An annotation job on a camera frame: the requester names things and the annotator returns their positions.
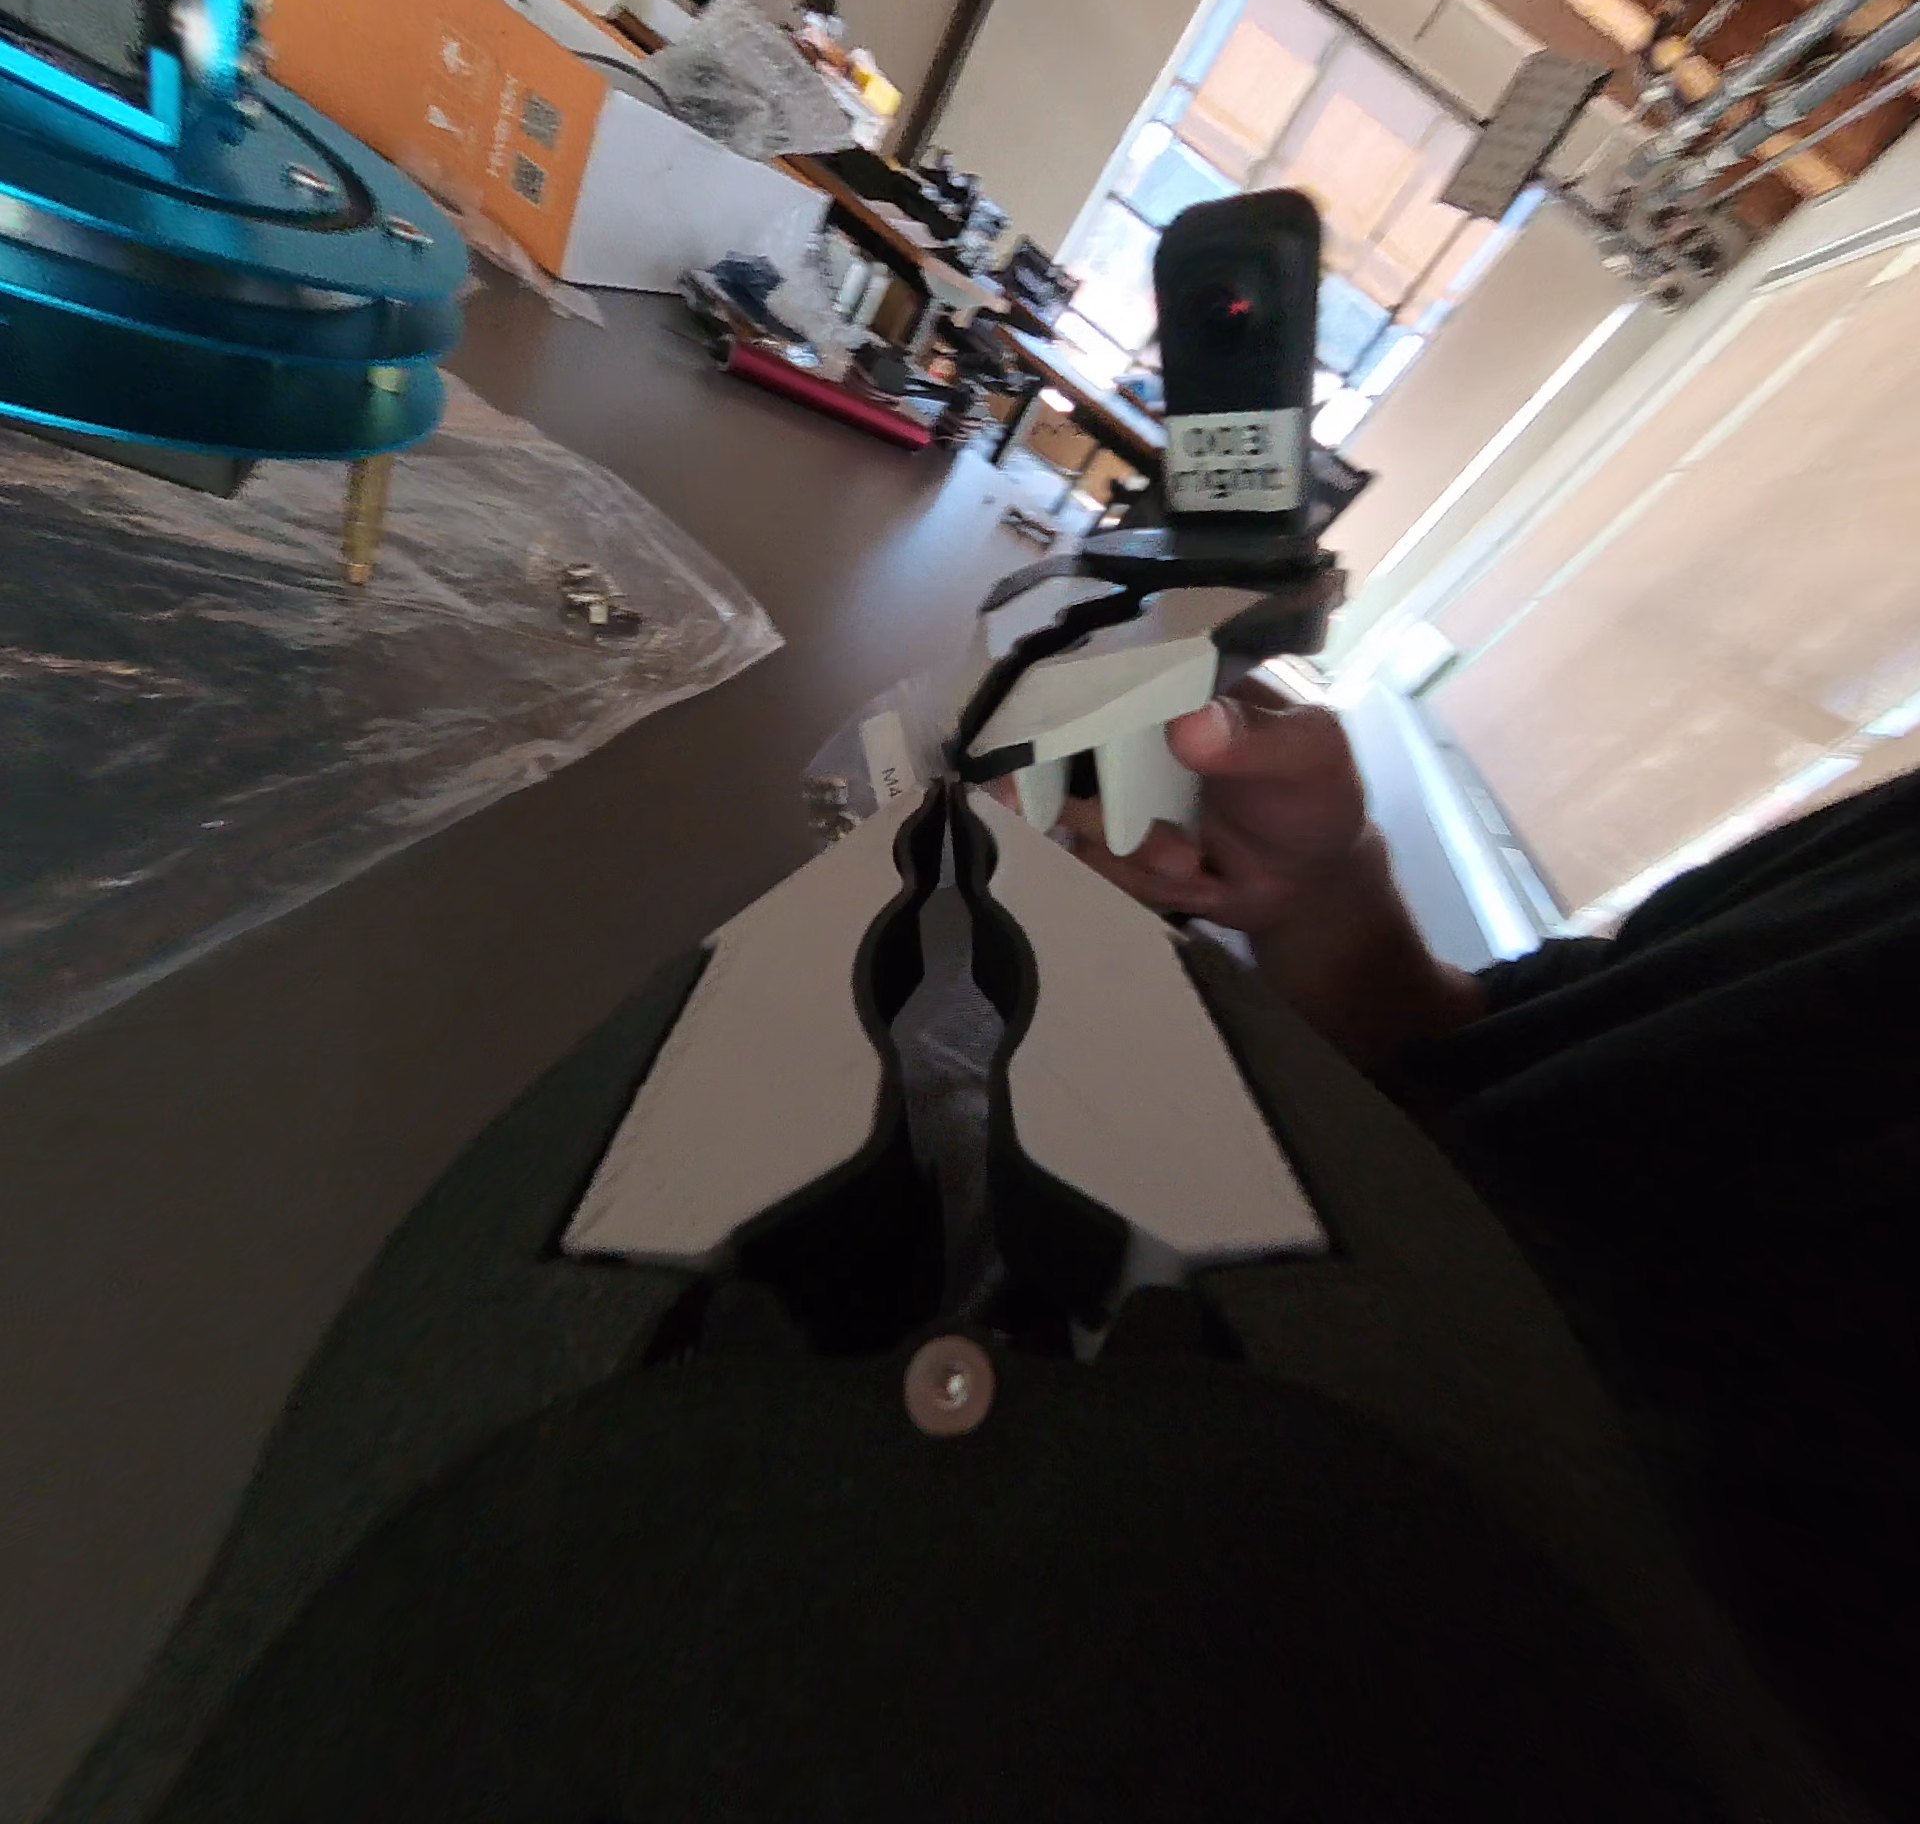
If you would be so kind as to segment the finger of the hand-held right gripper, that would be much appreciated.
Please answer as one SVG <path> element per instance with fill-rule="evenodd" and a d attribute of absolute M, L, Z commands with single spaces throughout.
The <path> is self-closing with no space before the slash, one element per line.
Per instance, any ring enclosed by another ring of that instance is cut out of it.
<path fill-rule="evenodd" d="M 979 607 L 982 667 L 1212 667 L 1209 588 L 1122 588 L 1062 570 L 991 588 Z"/>
<path fill-rule="evenodd" d="M 1209 635 L 1089 635 L 1015 674 L 977 728 L 955 726 L 951 774 L 991 780 L 1091 753 L 1112 757 L 1128 789 L 1184 789 L 1163 726 L 1204 708 L 1212 688 Z"/>

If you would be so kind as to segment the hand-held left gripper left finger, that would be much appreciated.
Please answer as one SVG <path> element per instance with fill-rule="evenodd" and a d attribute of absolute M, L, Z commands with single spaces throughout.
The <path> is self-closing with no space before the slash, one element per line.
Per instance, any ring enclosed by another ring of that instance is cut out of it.
<path fill-rule="evenodd" d="M 719 1266 L 938 1261 L 895 1021 L 923 981 L 943 786 L 911 789 L 713 930 L 562 1249 Z"/>

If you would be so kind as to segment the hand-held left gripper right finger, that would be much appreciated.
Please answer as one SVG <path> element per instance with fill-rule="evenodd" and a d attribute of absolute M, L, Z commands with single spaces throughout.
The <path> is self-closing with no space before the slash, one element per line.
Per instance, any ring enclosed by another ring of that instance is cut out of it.
<path fill-rule="evenodd" d="M 1322 1266 L 1329 1228 L 1216 996 L 1236 964 L 1126 898 L 982 789 L 948 797 L 986 1056 L 982 1328 L 1097 1351 L 1137 1292 Z"/>

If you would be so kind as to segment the small clear screw bag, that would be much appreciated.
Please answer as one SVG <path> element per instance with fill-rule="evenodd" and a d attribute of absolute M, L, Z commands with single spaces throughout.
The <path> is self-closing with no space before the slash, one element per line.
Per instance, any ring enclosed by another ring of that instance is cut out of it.
<path fill-rule="evenodd" d="M 804 768 L 814 847 L 835 844 L 900 793 L 933 779 L 945 741 L 945 678 L 911 675 L 864 702 Z M 969 912 L 955 884 L 948 838 L 918 914 L 923 975 L 908 991 L 894 1039 L 903 1064 L 905 1125 L 914 1162 L 938 1194 L 951 1283 L 991 1268 L 986 1198 L 990 1056 L 999 1017 L 972 981 Z"/>

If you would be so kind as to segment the person's right forearm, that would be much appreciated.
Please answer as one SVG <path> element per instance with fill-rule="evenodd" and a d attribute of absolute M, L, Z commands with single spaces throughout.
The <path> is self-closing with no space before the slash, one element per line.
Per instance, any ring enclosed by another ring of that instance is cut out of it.
<path fill-rule="evenodd" d="M 1255 958 L 1271 991 L 1390 1096 L 1419 1086 L 1487 1017 L 1482 981 L 1433 955 L 1390 878 L 1302 898 L 1255 940 Z"/>

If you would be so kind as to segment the dark grey desk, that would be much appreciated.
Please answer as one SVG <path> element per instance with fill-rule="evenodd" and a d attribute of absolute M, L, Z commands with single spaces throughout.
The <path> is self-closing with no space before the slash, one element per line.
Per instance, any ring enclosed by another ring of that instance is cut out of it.
<path fill-rule="evenodd" d="M 781 647 L 3 1069 L 3 1822 L 30 1822 L 215 1557 L 326 1322 L 451 1156 L 808 854 L 799 768 L 951 657 L 1058 508 L 1015 449 L 868 439 L 483 270 L 451 373 L 721 560 Z"/>

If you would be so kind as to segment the person's right hand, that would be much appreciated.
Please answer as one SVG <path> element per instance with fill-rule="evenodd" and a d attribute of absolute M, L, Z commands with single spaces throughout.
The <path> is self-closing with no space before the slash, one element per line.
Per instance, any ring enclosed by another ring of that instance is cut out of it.
<path fill-rule="evenodd" d="M 1163 914 L 1241 932 L 1258 958 L 1424 951 L 1371 818 L 1350 734 L 1326 708 L 1219 699 L 1166 726 L 1198 780 L 1198 823 L 1154 825 L 1100 867 Z"/>

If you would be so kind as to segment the large paned window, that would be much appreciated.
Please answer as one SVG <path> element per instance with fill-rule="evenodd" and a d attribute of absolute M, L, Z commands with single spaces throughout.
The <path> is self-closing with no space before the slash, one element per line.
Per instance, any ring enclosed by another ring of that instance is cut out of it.
<path fill-rule="evenodd" d="M 1499 221 L 1443 202 L 1476 127 L 1315 0 L 1206 0 L 1071 228 L 1058 334 L 1097 384 L 1159 406 L 1154 255 L 1195 203 L 1302 188 L 1325 221 L 1315 437 L 1337 444 L 1396 389 L 1541 207 Z"/>

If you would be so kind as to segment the hanging paper sign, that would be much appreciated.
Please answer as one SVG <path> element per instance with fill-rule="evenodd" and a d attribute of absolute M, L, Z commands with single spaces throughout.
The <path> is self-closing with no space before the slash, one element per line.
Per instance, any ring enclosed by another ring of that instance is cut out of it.
<path fill-rule="evenodd" d="M 1591 60 L 1554 48 L 1528 53 L 1474 146 L 1452 166 L 1438 203 L 1467 221 L 1501 221 L 1564 146 L 1609 73 L 1605 66 Z"/>

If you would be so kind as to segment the red cylinder roll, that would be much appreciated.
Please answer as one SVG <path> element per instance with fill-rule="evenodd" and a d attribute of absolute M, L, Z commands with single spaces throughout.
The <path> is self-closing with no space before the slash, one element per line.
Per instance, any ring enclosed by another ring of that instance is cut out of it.
<path fill-rule="evenodd" d="M 900 412 L 895 406 L 878 403 L 872 398 L 860 398 L 840 380 L 829 380 L 789 359 L 779 350 L 721 338 L 715 344 L 719 373 L 744 380 L 768 398 L 788 401 L 813 414 L 823 414 L 835 425 L 875 437 L 894 449 L 923 452 L 933 444 L 933 432 L 918 419 Z"/>

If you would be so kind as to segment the clear packet of dark parts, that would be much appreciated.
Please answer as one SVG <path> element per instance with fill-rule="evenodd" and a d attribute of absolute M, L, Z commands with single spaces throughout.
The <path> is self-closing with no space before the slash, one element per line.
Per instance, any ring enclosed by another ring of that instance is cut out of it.
<path fill-rule="evenodd" d="M 684 270 L 678 296 L 713 352 L 761 346 L 814 369 L 818 346 L 772 303 L 779 286 L 781 272 L 772 261 L 726 255 L 701 270 Z"/>

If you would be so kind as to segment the loose silver screws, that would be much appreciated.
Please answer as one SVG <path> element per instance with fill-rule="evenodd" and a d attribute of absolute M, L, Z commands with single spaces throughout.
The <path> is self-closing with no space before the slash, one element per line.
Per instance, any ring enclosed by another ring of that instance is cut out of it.
<path fill-rule="evenodd" d="M 570 628 L 615 643 L 644 628 L 644 615 L 591 560 L 562 564 L 559 615 Z"/>

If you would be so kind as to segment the insulated ceiling pipe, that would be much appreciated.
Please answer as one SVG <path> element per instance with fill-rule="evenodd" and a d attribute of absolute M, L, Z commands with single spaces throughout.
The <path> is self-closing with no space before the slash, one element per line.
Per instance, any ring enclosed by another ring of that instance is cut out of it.
<path fill-rule="evenodd" d="M 1667 172 L 1684 157 L 1725 164 L 1830 104 L 1845 90 L 1917 60 L 1917 2 L 1810 0 L 1714 88 L 1646 136 L 1635 172 Z"/>
<path fill-rule="evenodd" d="M 1714 287 L 1743 261 L 1761 225 L 1746 221 L 1746 202 L 1767 184 L 1788 197 L 1834 194 L 1851 179 L 1834 150 L 1855 131 L 1870 131 L 1917 90 L 1917 63 L 1891 63 L 1791 131 L 1772 136 L 1754 157 L 1725 164 L 1684 157 L 1667 172 L 1636 178 L 1635 156 L 1611 172 L 1595 214 L 1599 270 L 1653 311 L 1673 314 Z"/>

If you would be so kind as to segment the bubble wrap bundle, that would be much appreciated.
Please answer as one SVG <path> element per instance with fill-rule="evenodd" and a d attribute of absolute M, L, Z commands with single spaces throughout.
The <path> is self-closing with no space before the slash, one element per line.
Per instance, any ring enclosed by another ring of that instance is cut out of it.
<path fill-rule="evenodd" d="M 844 98 L 754 0 L 707 0 L 641 76 L 675 120 L 761 164 L 857 146 Z"/>

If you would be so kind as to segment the large clear plastic bag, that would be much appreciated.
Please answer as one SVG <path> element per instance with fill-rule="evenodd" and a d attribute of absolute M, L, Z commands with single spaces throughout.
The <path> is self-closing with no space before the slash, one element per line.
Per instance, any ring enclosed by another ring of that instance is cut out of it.
<path fill-rule="evenodd" d="M 343 466 L 218 499 L 3 432 L 5 1064 L 781 647 L 654 502 L 466 380 L 362 588 L 343 496 Z M 565 560 L 644 628 L 570 628 Z"/>

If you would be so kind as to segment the orange and white cardboard box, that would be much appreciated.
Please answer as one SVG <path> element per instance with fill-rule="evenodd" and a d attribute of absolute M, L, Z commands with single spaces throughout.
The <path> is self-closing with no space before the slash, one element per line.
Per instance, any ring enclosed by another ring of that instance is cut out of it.
<path fill-rule="evenodd" d="M 280 88 L 565 286 L 666 295 L 825 228 L 818 192 L 675 120 L 578 0 L 270 0 L 261 30 Z"/>

